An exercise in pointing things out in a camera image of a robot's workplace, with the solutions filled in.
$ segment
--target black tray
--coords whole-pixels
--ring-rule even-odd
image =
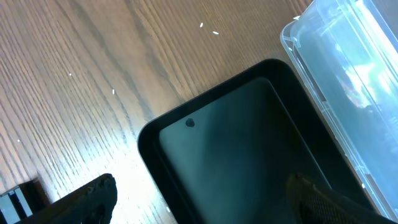
[[[301,172],[373,210],[294,72],[265,60],[147,124],[139,152],[179,223],[294,223]]]

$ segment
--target wood grain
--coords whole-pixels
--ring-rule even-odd
[[[113,223],[173,223],[140,130],[265,58],[288,62],[279,34],[309,4],[0,0],[0,193],[39,178],[56,201],[109,172]]]

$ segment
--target clear plastic container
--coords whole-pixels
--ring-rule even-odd
[[[281,42],[375,207],[398,222],[398,0],[314,0]]]

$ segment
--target wooden surface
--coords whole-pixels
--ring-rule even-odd
[[[56,201],[109,172],[113,223],[173,223],[141,128],[265,58],[288,62],[279,34],[309,4],[0,0],[0,193],[38,177]]]

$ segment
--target brown wood tabletop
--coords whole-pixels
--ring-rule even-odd
[[[288,62],[280,32],[310,2],[0,0],[0,194],[39,178],[56,201],[111,173],[113,223],[175,222],[140,130],[261,60]]]

